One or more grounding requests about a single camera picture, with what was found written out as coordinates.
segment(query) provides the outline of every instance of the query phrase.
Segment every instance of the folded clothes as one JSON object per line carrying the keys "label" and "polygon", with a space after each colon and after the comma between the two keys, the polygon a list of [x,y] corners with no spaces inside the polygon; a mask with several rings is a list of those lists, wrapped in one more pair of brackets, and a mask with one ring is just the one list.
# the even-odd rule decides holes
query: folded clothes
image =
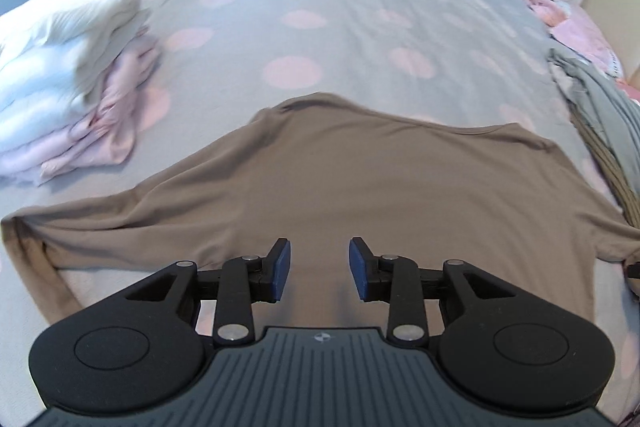
{"label": "folded clothes", "polygon": [[640,107],[593,65],[549,52],[551,74],[565,98],[613,153],[631,189],[640,194]]}
{"label": "folded clothes", "polygon": [[580,134],[591,156],[597,163],[611,193],[622,207],[626,222],[640,229],[640,200],[626,181],[625,173],[614,154],[607,148],[598,134],[589,126],[575,105],[569,102],[571,122]]}
{"label": "folded clothes", "polygon": [[[139,12],[133,19],[123,26],[115,29],[111,34],[111,39],[99,60],[94,64],[94,68],[101,68],[92,80],[94,88],[87,92],[78,94],[76,90],[60,89],[50,82],[41,82],[40,90],[36,90],[27,96],[14,100],[10,105],[0,110],[0,153],[7,152],[29,142],[51,133],[54,130],[62,129],[71,124],[77,123],[81,118],[97,107],[102,93],[102,80],[106,73],[106,68],[113,59],[122,51],[145,23],[148,13]],[[65,68],[73,64],[65,64],[63,60],[57,60],[55,54],[50,57],[52,60],[51,70],[57,69],[57,73],[63,74]],[[49,71],[48,64],[41,64],[44,71]]]}
{"label": "folded clothes", "polygon": [[66,42],[36,46],[0,69],[0,111],[42,89],[69,97],[94,89],[98,75],[143,25],[147,10],[121,12],[103,27]]}
{"label": "folded clothes", "polygon": [[137,12],[140,1],[29,0],[0,16],[0,69],[36,46],[62,44],[93,29],[98,39],[100,28],[119,13]]}
{"label": "folded clothes", "polygon": [[75,124],[1,153],[0,176],[40,185],[79,167],[124,161],[136,136],[136,87],[153,71],[157,44],[148,34],[134,37],[105,72],[97,107]]}

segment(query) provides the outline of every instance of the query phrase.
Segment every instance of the brown t-shirt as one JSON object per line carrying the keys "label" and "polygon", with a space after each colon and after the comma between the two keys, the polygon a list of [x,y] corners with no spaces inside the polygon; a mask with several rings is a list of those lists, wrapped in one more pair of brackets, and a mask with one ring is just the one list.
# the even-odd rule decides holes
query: brown t-shirt
{"label": "brown t-shirt", "polygon": [[257,325],[385,324],[361,303],[348,242],[423,268],[465,259],[593,318],[596,256],[640,250],[628,226],[553,142],[517,124],[453,128],[376,113],[328,94],[260,111],[140,185],[107,198],[26,208],[2,236],[50,321],[79,309],[58,268],[220,267],[292,243],[282,302]]}

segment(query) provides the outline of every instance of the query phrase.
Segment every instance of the pink pillow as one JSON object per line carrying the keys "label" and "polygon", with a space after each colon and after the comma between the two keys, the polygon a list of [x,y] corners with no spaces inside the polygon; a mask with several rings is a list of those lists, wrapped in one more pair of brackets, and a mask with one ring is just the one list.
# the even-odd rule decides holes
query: pink pillow
{"label": "pink pillow", "polygon": [[596,69],[622,78],[622,64],[600,28],[571,0],[524,0],[536,16],[549,26],[559,42],[589,60]]}

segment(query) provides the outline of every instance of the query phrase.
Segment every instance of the logo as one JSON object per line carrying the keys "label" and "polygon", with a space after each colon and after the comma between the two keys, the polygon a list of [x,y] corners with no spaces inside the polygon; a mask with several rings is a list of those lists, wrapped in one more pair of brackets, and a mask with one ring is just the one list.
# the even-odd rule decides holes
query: logo
{"label": "logo", "polygon": [[333,337],[331,335],[329,335],[329,333],[325,333],[324,331],[322,333],[316,333],[314,335],[314,339],[320,343],[323,342],[328,342],[332,339]]}

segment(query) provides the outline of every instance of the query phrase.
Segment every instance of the gray cloth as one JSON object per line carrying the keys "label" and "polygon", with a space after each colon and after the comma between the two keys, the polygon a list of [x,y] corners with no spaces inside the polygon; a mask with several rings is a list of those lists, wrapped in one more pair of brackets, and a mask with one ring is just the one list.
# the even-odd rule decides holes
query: gray cloth
{"label": "gray cloth", "polygon": [[631,189],[640,194],[640,107],[592,65],[558,49],[549,51],[549,61],[562,93],[617,158]]}

